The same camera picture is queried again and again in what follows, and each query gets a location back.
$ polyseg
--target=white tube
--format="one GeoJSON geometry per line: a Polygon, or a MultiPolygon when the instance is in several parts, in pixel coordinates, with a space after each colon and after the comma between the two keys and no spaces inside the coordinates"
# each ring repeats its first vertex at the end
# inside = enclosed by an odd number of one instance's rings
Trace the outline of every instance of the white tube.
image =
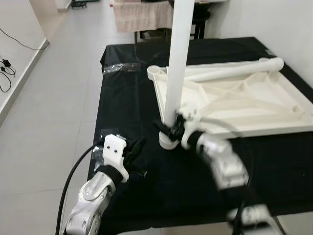
{"type": "Polygon", "coordinates": [[[186,80],[192,82],[203,82],[227,77],[235,77],[248,73],[255,72],[274,72],[279,71],[283,68],[284,61],[281,58],[272,58],[267,61],[260,61],[259,63],[251,64],[251,65],[243,65],[233,68],[228,68],[224,70],[217,70],[212,72],[206,72],[202,74],[187,76],[186,80]]]}
{"type": "MultiPolygon", "coordinates": [[[[174,125],[176,112],[180,106],[194,4],[195,0],[175,0],[164,111],[164,124],[169,127],[174,125]]],[[[159,137],[163,148],[176,147],[177,142],[171,142],[164,134],[160,133],[159,137]]]]}

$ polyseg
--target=cloth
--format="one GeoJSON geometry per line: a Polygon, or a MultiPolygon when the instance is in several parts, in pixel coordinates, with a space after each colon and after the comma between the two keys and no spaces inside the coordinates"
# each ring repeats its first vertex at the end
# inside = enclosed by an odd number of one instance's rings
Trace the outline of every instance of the cloth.
{"type": "Polygon", "coordinates": [[[116,2],[113,4],[116,29],[136,32],[172,28],[173,9],[168,1],[116,2]]]}
{"type": "MultiPolygon", "coordinates": [[[[159,119],[153,82],[147,67],[169,62],[168,43],[107,46],[102,67],[119,63],[141,63],[139,72],[113,72],[104,76],[94,141],[101,130],[111,130],[129,139],[147,138],[136,164],[148,171],[146,179],[131,174],[117,188],[105,211],[100,233],[116,235],[150,227],[171,227],[225,221],[226,212],[239,204],[238,192],[225,195],[216,190],[208,168],[194,153],[177,147],[159,146],[152,125],[159,119]]],[[[272,57],[255,38],[206,39],[190,42],[187,64],[252,61],[272,57]]],[[[288,65],[282,74],[311,102],[313,90],[288,65]]],[[[266,203],[273,215],[313,210],[313,133],[259,136],[246,139],[258,157],[253,188],[258,197],[251,203],[266,203]]],[[[249,170],[251,159],[239,140],[234,150],[249,170]]],[[[89,179],[96,161],[91,158],[89,179]]]]}

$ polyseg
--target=pole base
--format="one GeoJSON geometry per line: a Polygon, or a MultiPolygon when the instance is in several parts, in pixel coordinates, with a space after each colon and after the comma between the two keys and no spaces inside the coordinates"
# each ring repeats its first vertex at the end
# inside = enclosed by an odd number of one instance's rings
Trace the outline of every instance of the pole base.
{"type": "Polygon", "coordinates": [[[161,147],[166,150],[172,150],[176,148],[176,146],[179,144],[179,141],[175,142],[170,141],[170,139],[162,132],[160,132],[158,136],[161,147]]]}

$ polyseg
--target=baseboard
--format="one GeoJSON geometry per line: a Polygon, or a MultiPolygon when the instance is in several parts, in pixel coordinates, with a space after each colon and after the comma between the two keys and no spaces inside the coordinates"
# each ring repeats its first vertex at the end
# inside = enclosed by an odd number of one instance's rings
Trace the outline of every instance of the baseboard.
{"type": "Polygon", "coordinates": [[[69,3],[67,4],[67,6],[65,8],[58,8],[58,12],[67,12],[70,8],[71,3],[72,3],[72,1],[69,1],[69,3]]]}
{"type": "MultiPolygon", "coordinates": [[[[42,49],[42,48],[46,47],[48,44],[49,44],[49,41],[47,39],[45,39],[39,48],[42,49]]],[[[9,95],[9,97],[4,101],[4,103],[0,107],[0,126],[2,125],[6,116],[8,115],[14,101],[16,100],[18,95],[20,94],[24,84],[26,83],[26,81],[28,80],[28,78],[30,76],[30,73],[33,71],[35,65],[39,61],[43,52],[44,52],[44,50],[36,51],[32,60],[29,62],[27,68],[24,70],[24,73],[21,75],[19,81],[15,84],[15,86],[12,86],[12,88],[11,88],[12,93],[9,95]]]]}

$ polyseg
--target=gray tile floor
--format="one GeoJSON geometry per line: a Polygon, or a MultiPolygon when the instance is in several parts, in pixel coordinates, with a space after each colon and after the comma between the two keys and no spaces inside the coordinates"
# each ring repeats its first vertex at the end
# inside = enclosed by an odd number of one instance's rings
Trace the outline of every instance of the gray tile floor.
{"type": "MultiPolygon", "coordinates": [[[[100,57],[116,32],[108,0],[69,10],[0,128],[0,234],[52,235],[64,182],[92,144],[100,96],[100,57]]],[[[65,222],[87,179],[90,156],[75,172],[65,222]]],[[[230,234],[224,223],[149,229],[129,235],[230,234]]]]}

